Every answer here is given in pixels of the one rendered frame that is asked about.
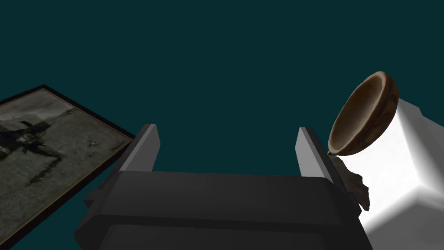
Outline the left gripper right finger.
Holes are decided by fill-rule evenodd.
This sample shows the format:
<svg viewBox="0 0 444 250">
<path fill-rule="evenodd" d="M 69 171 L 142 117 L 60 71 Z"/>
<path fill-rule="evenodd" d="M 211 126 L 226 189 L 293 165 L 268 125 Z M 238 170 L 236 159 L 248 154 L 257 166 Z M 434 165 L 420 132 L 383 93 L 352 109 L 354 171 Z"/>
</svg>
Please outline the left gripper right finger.
<svg viewBox="0 0 444 250">
<path fill-rule="evenodd" d="M 300 127 L 298 130 L 295 153 L 301 176 L 321 177 L 333 182 L 306 127 Z"/>
</svg>

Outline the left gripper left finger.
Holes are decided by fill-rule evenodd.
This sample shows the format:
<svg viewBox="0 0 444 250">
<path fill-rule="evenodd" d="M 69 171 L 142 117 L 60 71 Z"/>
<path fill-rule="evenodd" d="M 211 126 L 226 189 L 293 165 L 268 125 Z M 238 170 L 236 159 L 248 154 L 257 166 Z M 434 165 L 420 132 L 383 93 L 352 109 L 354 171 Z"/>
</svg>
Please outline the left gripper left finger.
<svg viewBox="0 0 444 250">
<path fill-rule="evenodd" d="M 118 171 L 152 171 L 160 149 L 156 124 L 145 124 L 119 159 Z"/>
</svg>

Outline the grey-brown lumpy object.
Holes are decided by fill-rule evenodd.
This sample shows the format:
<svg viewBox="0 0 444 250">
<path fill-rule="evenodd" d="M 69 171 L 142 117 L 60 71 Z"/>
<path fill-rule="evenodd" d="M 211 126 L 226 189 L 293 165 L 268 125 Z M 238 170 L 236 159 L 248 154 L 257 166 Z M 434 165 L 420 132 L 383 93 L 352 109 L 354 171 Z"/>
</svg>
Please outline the grey-brown lumpy object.
<svg viewBox="0 0 444 250">
<path fill-rule="evenodd" d="M 365 210 L 370 209 L 369 187 L 363 183 L 363 178 L 359 174 L 351 172 L 344 162 L 337 156 L 329 155 L 329 158 L 343 180 L 347 191 L 352 192 L 357 203 Z"/>
</svg>

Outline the brown wooden bowl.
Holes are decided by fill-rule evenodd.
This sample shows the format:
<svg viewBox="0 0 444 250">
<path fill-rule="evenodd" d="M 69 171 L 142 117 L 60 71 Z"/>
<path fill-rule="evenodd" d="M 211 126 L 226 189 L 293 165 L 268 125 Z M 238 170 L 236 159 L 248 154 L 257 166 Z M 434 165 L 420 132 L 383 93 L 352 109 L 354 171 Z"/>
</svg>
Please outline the brown wooden bowl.
<svg viewBox="0 0 444 250">
<path fill-rule="evenodd" d="M 392 122 L 398 102 L 391 76 L 382 71 L 370 75 L 341 108 L 330 132 L 328 153 L 349 156 L 368 148 Z"/>
</svg>

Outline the white table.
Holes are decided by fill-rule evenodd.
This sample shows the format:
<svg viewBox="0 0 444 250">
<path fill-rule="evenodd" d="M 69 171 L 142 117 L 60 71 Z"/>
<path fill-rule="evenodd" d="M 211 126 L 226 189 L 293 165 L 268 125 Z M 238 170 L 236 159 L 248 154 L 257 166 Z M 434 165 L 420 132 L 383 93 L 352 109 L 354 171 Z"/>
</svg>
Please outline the white table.
<svg viewBox="0 0 444 250">
<path fill-rule="evenodd" d="M 369 187 L 360 222 L 374 250 L 444 250 L 444 127 L 400 100 L 367 149 L 344 156 Z"/>
</svg>

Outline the dark framed picture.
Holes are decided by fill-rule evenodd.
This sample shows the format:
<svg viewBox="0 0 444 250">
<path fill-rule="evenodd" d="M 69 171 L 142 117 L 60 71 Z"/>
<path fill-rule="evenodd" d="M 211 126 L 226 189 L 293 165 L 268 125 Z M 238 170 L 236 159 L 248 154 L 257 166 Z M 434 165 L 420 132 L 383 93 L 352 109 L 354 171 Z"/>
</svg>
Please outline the dark framed picture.
<svg viewBox="0 0 444 250">
<path fill-rule="evenodd" d="M 0 250 L 113 164 L 134 135 L 41 85 L 0 101 Z"/>
</svg>

